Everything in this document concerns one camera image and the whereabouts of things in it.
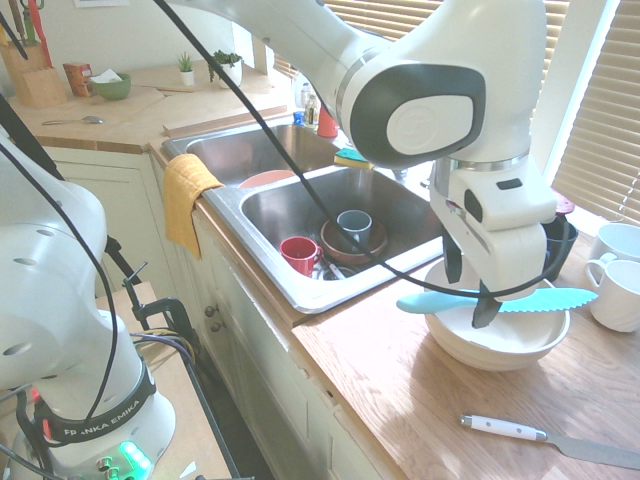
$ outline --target white bowl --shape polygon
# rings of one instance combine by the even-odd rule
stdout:
[[[449,285],[444,260],[433,264],[425,280],[456,290],[478,288],[478,275],[463,257],[462,278]],[[553,288],[540,283],[539,288]],[[551,351],[569,331],[569,311],[498,313],[489,326],[471,326],[472,307],[425,315],[429,331],[452,357],[482,370],[502,372],[524,368]]]

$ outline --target ceramic bowl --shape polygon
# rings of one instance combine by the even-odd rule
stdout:
[[[122,100],[131,91],[131,75],[118,73],[121,82],[97,83],[91,81],[93,89],[105,100]]]
[[[350,265],[361,265],[371,261],[369,257],[362,253],[346,253],[338,250],[336,245],[338,245],[339,235],[340,233],[335,225],[329,221],[325,222],[320,230],[320,243],[326,253],[336,260]],[[377,257],[384,251],[388,243],[387,229],[374,218],[371,233],[369,234],[369,251]]]
[[[462,278],[449,285],[444,261],[434,263],[425,280],[460,289],[478,288],[478,275],[463,257]],[[548,281],[538,288],[553,288]],[[425,315],[429,331],[452,357],[481,370],[495,372],[527,367],[558,345],[569,331],[569,311],[498,313],[485,328],[471,326],[472,307]]]

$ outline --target white knife handle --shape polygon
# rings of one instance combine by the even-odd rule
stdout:
[[[506,437],[521,438],[523,440],[533,440],[544,442],[547,434],[542,430],[517,423],[505,422],[495,418],[480,417],[478,415],[461,415],[460,423],[463,427],[470,427],[487,433],[495,433]]]

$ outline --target wooden countertop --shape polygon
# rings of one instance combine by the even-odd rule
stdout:
[[[557,286],[588,288],[591,238],[573,247]],[[424,278],[424,269],[416,272]],[[422,315],[395,307],[420,288],[397,280],[293,329],[333,387],[406,478],[630,479],[640,472],[563,456],[552,445],[464,429],[461,414],[535,426],[640,451],[640,336],[571,312],[567,337],[536,364],[492,373],[449,356]]]
[[[166,140],[167,129],[185,131],[178,129],[193,126],[189,133],[196,133],[198,125],[211,130],[212,125],[226,128],[246,123],[243,113],[247,111],[233,92],[220,88],[217,79],[209,82],[204,61],[195,65],[199,76],[192,89],[181,90],[176,86],[180,81],[177,68],[155,67],[128,72],[133,86],[123,100],[108,101],[97,95],[75,97],[69,90],[69,101],[55,107],[27,107],[16,97],[10,99],[10,104],[43,146],[120,153],[148,151],[149,142]],[[277,72],[266,76],[246,65],[241,89],[267,116],[286,112],[292,100],[289,79]],[[78,120],[87,115],[101,117],[105,122],[41,125],[47,120]]]

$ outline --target kitchen wall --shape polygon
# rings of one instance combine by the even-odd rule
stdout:
[[[172,8],[209,51],[233,49],[231,22],[201,10]],[[0,11],[13,27],[6,0],[0,1]],[[74,0],[45,0],[41,17],[51,58],[65,84],[62,64],[67,62],[87,62],[98,75],[107,68],[126,72],[169,65],[185,51],[201,58],[153,0],[130,0],[128,6],[92,8],[76,8]],[[0,62],[0,85],[7,95],[13,94],[3,62]]]

